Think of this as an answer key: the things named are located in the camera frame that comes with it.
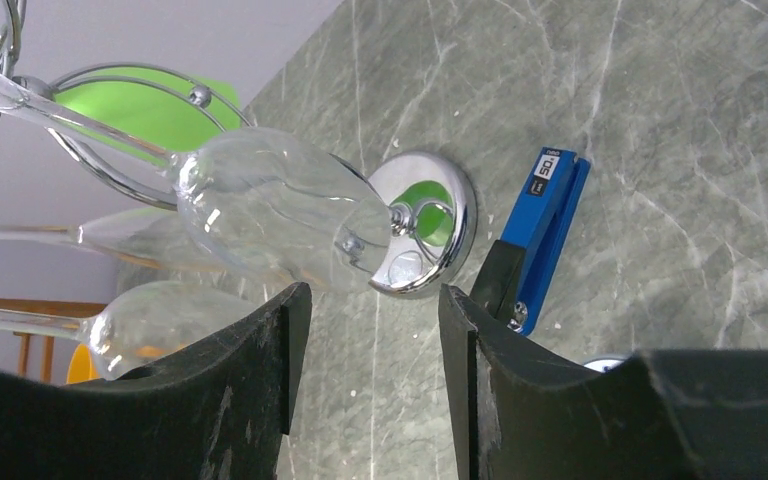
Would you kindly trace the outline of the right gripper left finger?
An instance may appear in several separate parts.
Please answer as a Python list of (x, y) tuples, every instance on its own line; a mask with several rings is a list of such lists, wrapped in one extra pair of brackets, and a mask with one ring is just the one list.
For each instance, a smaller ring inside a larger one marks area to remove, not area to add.
[(272, 479), (312, 316), (295, 283), (247, 317), (115, 381), (0, 371), (0, 479)]

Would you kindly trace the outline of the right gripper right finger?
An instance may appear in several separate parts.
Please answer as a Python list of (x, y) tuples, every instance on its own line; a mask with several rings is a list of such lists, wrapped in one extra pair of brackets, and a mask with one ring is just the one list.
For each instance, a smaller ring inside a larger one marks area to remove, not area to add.
[(768, 350), (644, 350), (599, 373), (456, 287), (438, 318), (462, 479), (768, 479)]

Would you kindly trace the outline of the clear wine glass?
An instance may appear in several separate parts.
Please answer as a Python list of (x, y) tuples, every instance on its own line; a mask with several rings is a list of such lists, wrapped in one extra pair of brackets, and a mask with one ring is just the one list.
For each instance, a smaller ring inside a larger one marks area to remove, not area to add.
[(76, 247), (155, 269), (227, 269), (189, 237), (177, 213), (156, 207), (130, 209), (79, 225), (0, 225), (0, 240)]
[(186, 347), (245, 318), (259, 306), (199, 284), (155, 281), (134, 287), (91, 318), (83, 345)]
[(351, 165), (272, 128), (243, 127), (173, 151), (48, 100), (0, 73), (0, 113), (157, 161), (190, 237), (244, 276), (364, 289), (383, 264), (391, 213)]

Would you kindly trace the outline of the orange plastic goblet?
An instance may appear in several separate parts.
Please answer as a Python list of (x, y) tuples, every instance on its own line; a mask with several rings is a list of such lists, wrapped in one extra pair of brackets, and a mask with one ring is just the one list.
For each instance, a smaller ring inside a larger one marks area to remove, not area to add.
[(150, 373), (150, 364), (186, 347), (185, 343), (158, 345), (102, 345), (99, 348), (79, 345), (70, 360), (66, 383), (90, 380), (135, 379)]

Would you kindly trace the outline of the green plastic wine glass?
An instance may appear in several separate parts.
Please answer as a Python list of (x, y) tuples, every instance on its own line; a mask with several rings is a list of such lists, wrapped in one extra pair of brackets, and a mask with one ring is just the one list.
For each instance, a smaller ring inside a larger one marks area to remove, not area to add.
[(228, 83), (145, 63), (102, 63), (52, 81), (55, 102), (173, 151), (247, 121)]

